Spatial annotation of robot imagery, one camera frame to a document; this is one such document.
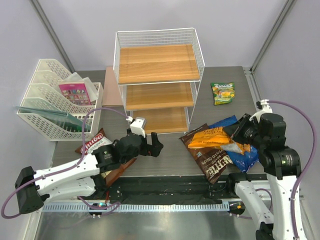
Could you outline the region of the orange honey dijon chips bag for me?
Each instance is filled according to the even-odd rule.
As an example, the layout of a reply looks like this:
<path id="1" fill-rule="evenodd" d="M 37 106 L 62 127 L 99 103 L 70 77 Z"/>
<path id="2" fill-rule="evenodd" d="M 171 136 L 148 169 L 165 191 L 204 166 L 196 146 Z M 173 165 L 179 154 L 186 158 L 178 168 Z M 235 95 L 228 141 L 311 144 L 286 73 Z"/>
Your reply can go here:
<path id="1" fill-rule="evenodd" d="M 245 152 L 251 152 L 249 144 L 235 142 L 227 135 L 223 127 L 210 128 L 195 133 L 187 146 L 189 149 L 214 148 L 242 155 Z"/>

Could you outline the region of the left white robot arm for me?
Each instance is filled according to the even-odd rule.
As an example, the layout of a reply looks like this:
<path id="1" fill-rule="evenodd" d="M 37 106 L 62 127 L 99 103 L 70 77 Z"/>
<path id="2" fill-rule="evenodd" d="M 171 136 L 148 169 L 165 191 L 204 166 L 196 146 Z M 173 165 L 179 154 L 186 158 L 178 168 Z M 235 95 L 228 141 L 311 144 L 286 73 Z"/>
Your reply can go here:
<path id="1" fill-rule="evenodd" d="M 131 159 L 151 156 L 153 144 L 142 135 L 129 133 L 111 144 L 102 145 L 82 160 L 44 170 L 25 167 L 15 182 L 20 214 L 32 213 L 51 201 L 85 197 L 102 199 L 108 186 L 102 173 L 118 169 Z"/>

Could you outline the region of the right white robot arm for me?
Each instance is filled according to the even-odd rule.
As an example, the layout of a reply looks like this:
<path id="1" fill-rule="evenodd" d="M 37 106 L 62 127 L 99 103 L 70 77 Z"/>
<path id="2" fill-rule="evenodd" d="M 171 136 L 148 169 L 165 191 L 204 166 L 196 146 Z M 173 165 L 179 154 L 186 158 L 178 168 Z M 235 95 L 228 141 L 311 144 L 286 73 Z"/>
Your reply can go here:
<path id="1" fill-rule="evenodd" d="M 269 183 L 273 211 L 259 197 L 245 173 L 231 173 L 226 193 L 239 197 L 255 223 L 257 240 L 305 240 L 297 180 L 302 175 L 298 153 L 286 146 L 286 123 L 275 113 L 245 114 L 223 131 L 235 142 L 257 149 Z"/>

